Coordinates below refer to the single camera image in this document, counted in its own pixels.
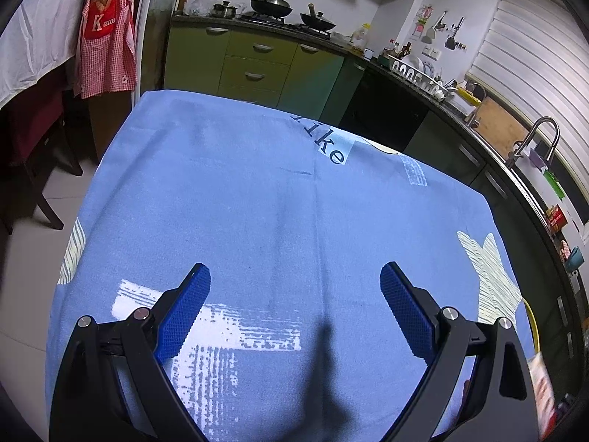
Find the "metal screw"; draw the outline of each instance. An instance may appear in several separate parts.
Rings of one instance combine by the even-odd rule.
[[[499,325],[504,329],[511,329],[511,326],[513,326],[508,318],[499,318]]]
[[[445,308],[442,314],[446,319],[455,320],[458,318],[458,311],[454,308]]]
[[[149,309],[148,308],[135,309],[135,312],[133,313],[133,317],[136,318],[136,320],[145,320],[149,317]]]
[[[82,316],[78,319],[78,326],[79,327],[88,327],[92,322],[92,318],[90,316]]]

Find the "yellow object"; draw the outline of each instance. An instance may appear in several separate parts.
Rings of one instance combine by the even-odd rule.
[[[532,328],[532,338],[534,339],[534,351],[536,354],[540,352],[540,332],[538,332],[538,324],[536,324],[536,318],[534,317],[534,313],[532,312],[532,308],[529,307],[528,301],[524,298],[521,298],[523,301],[523,305],[525,306],[525,311],[528,313],[529,319],[529,326]]]
[[[464,88],[456,88],[458,91],[458,94],[463,97],[464,99],[466,99],[466,101],[468,101],[471,105],[475,105],[478,106],[481,104],[481,100],[478,98],[475,98],[472,93],[470,93],[470,91],[466,91]]]

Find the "blue tablecloth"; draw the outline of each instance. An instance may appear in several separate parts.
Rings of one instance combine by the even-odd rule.
[[[426,368],[379,288],[392,260],[440,306],[471,320],[515,319],[533,354],[480,194],[312,120],[147,93],[102,159],[68,244],[49,324],[48,407],[80,316],[124,319],[202,262],[211,292],[167,370],[205,435],[380,440]]]

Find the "white curtain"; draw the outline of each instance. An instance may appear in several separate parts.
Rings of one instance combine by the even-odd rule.
[[[468,74],[530,120],[553,117],[558,150],[589,191],[589,45],[560,0],[500,0]],[[549,124],[541,132],[552,140]]]
[[[0,36],[0,108],[75,55],[82,0],[23,0]]]

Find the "white cloth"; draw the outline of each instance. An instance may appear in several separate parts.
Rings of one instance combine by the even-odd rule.
[[[0,108],[75,55],[82,0],[23,0],[0,35]]]

